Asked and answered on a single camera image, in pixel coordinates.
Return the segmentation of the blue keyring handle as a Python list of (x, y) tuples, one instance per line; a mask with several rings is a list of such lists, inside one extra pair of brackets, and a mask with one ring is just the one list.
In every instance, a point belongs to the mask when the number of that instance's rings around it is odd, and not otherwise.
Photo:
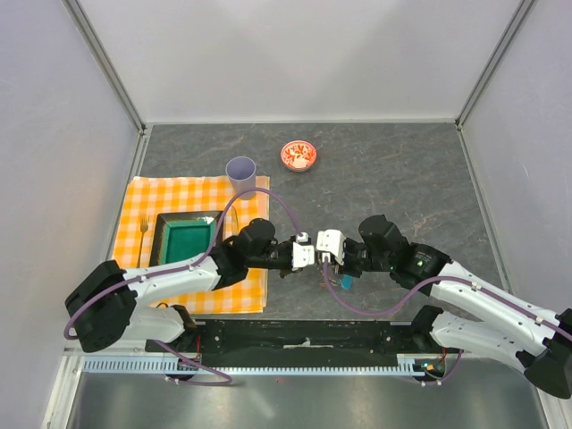
[(344, 289), (344, 290), (350, 290), (353, 284), (353, 277), (347, 274), (344, 274), (341, 278), (340, 278), (340, 286)]

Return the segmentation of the metal chain keyring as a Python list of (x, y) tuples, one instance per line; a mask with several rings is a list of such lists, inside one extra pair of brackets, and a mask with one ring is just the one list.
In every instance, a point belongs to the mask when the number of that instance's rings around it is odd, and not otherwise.
[(321, 266), (318, 268), (320, 273), (320, 287), (322, 289), (327, 289), (328, 286), (332, 286), (332, 280), (330, 278), (329, 270), (323, 269)]

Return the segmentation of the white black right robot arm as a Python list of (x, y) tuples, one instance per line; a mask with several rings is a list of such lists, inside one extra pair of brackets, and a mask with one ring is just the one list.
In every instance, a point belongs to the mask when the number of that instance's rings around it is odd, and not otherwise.
[(439, 308), (420, 310), (409, 329), (419, 351), (443, 348), (477, 353), (510, 366), (553, 397), (571, 397), (571, 311), (556, 313), (497, 288), (449, 255), (408, 241), (383, 215), (366, 218), (355, 241), (338, 230), (321, 231), (317, 247), (324, 265), (338, 273), (388, 273), (406, 298), (416, 292), (458, 307), (468, 321)]

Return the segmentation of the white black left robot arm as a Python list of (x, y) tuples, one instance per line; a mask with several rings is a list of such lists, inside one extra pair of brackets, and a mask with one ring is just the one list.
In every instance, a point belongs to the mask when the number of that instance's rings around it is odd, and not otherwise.
[(315, 262), (306, 233), (283, 242), (274, 234), (272, 223), (257, 218), (209, 253), (190, 259), (129, 270), (104, 261), (65, 300), (71, 324), (64, 334), (87, 353), (119, 340), (159, 340), (189, 350), (197, 336), (188, 311), (182, 305), (158, 308), (156, 302), (230, 287), (245, 280), (251, 268), (285, 276)]

